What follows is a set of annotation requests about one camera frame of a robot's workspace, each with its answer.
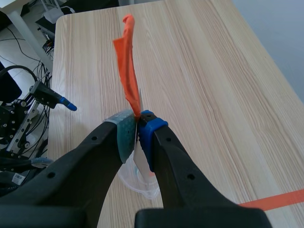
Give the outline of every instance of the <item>transparent plastic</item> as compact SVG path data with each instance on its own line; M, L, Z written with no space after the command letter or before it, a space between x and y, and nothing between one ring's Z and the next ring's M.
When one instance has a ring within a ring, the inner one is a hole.
M152 200L160 193L160 187L158 185L156 176L151 176L148 180L145 180L139 172L134 160L134 151L128 158L125 164L123 164L118 171L120 180L129 189L141 193L145 198Z

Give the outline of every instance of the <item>orange tape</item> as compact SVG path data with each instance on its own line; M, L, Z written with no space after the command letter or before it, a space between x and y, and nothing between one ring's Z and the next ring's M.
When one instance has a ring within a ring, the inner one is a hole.
M141 103L132 52L135 20L131 14L128 14L123 18L123 22L125 23L123 36L113 40L113 44L117 54L119 76L123 84L125 98L129 101L135 117L139 118L141 114Z
M241 203L239 205L247 208L260 208L265 211L301 202L304 202L304 189Z

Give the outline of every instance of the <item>screw hole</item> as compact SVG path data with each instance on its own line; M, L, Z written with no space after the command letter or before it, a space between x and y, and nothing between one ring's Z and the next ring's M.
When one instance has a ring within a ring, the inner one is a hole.
M189 174L189 175L187 176L187 178L190 179L190 180L194 180L194 179L195 179L195 176L194 176L193 174Z
M47 175L47 178L53 178L55 177L55 173L54 172L50 172L48 175Z

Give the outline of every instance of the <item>metal frame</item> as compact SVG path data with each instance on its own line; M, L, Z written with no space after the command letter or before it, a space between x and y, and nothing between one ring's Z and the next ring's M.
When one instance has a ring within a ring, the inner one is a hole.
M21 139L21 137L23 136L23 134L26 133L26 128L28 127L28 125L31 124L31 119L36 114L35 112L37 111L38 105L39 105L39 102L34 100L33 104L29 108L28 113L25 116L22 124L20 125L19 129L17 130L12 141L10 142L10 144L8 145L8 147L6 149L10 153L18 154L18 152L20 150L20 148L18 147L18 142Z

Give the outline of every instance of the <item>white floor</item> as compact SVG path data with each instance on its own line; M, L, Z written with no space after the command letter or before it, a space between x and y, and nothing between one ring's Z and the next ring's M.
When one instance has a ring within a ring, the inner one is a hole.
M42 33L37 30L38 26L36 25L35 21L41 18L43 12L44 10L42 5L35 5L34 7L30 8L30 12L28 14L23 16L24 21L33 32L41 46L46 42L46 39ZM14 25L9 25L9 29L15 34L17 38L23 38ZM8 29L5 28L0 32L0 62L5 67L11 66L13 65L12 63L14 63L16 65L22 65L33 70L38 65L38 61L35 61L23 55L20 52L16 40L1 41L3 39L9 38L14 37ZM22 51L26 55L39 60L34 50L27 44L26 41L19 40L19 43ZM9 74L13 77L13 79L17 82L18 86L22 90L21 98L23 98L29 92L29 87L34 85L34 80L29 73L22 69L10 70Z

